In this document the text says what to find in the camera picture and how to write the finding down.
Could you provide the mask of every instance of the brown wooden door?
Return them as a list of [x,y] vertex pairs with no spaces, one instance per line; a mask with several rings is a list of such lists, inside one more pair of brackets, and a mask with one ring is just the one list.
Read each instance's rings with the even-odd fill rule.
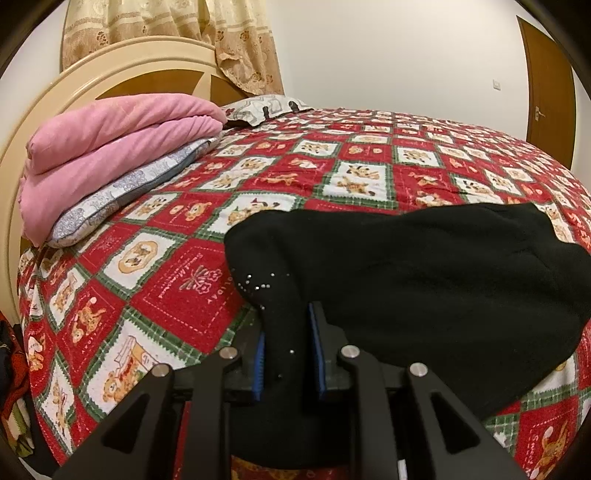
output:
[[570,168],[576,128],[573,69],[550,37],[517,18],[530,77],[527,141]]

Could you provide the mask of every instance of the cream headboard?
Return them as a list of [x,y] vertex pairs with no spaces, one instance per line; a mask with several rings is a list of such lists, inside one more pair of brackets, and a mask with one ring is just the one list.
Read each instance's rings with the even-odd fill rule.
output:
[[179,37],[133,38],[65,70],[33,102],[0,150],[0,310],[11,323],[20,317],[17,271],[27,242],[21,238],[16,199],[30,136],[46,119],[92,100],[150,92],[189,93],[218,105],[247,96],[217,68],[211,45]]

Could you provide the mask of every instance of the silver stud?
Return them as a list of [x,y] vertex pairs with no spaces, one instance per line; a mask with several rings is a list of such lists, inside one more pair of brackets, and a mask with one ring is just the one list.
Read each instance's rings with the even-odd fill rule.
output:
[[238,356],[238,350],[233,346],[225,346],[220,350],[220,356],[224,360],[232,360]]
[[157,364],[152,367],[152,375],[158,378],[166,377],[170,373],[170,366],[167,364]]
[[424,377],[425,375],[427,375],[429,373],[429,369],[427,368],[427,366],[425,364],[417,362],[417,363],[412,364],[410,366],[410,372],[415,377]]
[[345,358],[357,358],[359,356],[359,354],[361,353],[361,350],[359,350],[359,347],[357,347],[355,345],[345,345],[340,350],[340,353]]

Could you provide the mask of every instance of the floral curtain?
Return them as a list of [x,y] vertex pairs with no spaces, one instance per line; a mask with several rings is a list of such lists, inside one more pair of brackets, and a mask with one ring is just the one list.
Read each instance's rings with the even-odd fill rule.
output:
[[61,68],[112,43],[173,35],[215,46],[217,64],[242,90],[283,93],[265,0],[70,0]]

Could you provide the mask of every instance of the white patterned pillow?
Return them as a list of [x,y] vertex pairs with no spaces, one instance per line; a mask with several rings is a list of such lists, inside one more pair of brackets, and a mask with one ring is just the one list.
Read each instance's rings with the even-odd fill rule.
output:
[[301,100],[276,93],[245,98],[222,107],[230,124],[246,122],[251,127],[260,125],[265,120],[293,112],[313,110]]
[[51,229],[47,245],[70,247],[94,232],[105,219],[144,193],[172,179],[212,150],[217,137],[200,138],[153,162],[132,170],[66,210]]

